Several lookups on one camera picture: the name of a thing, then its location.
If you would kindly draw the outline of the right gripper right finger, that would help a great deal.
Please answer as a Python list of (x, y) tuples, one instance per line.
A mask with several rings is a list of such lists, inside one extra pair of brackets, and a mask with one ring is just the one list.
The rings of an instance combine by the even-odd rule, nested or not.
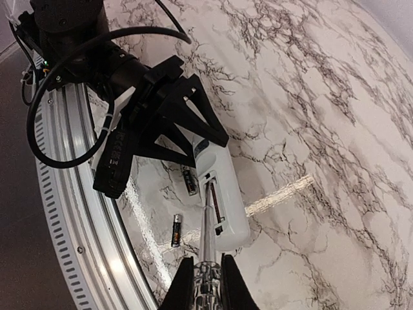
[(258, 310), (241, 272), (230, 254), (221, 256), (221, 301), (223, 309)]

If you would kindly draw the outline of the white remote control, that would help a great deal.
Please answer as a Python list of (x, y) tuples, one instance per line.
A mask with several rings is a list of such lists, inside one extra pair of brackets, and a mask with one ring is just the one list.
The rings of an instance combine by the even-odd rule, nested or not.
[(234, 251), (248, 241), (250, 227), (229, 148), (216, 145), (189, 130), (183, 132), (192, 147), (195, 159), (192, 175), (201, 203), (205, 203), (207, 183), (212, 182), (216, 249)]

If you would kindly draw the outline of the black AAA battery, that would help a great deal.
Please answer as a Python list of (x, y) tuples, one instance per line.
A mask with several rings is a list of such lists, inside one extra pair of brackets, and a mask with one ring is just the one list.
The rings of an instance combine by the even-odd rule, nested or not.
[(189, 167), (182, 165), (181, 173), (184, 179), (185, 187), (189, 196), (194, 196), (197, 194), (197, 185)]
[(181, 240), (181, 224), (182, 224), (182, 215), (175, 214), (172, 224), (172, 239), (171, 247), (179, 247)]

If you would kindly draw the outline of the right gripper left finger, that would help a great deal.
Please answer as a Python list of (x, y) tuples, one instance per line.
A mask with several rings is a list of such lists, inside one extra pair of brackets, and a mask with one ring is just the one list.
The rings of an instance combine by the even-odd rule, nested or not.
[(159, 310), (189, 310), (194, 299), (194, 259), (182, 259)]

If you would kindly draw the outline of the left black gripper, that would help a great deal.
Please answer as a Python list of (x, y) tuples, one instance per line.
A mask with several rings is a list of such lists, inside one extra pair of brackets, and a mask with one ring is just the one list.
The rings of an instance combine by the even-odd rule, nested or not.
[(127, 105), (127, 128), (145, 129), (136, 156), (194, 168), (192, 145), (175, 124), (221, 147), (229, 137), (199, 76), (184, 77), (182, 65), (172, 56), (145, 72)]

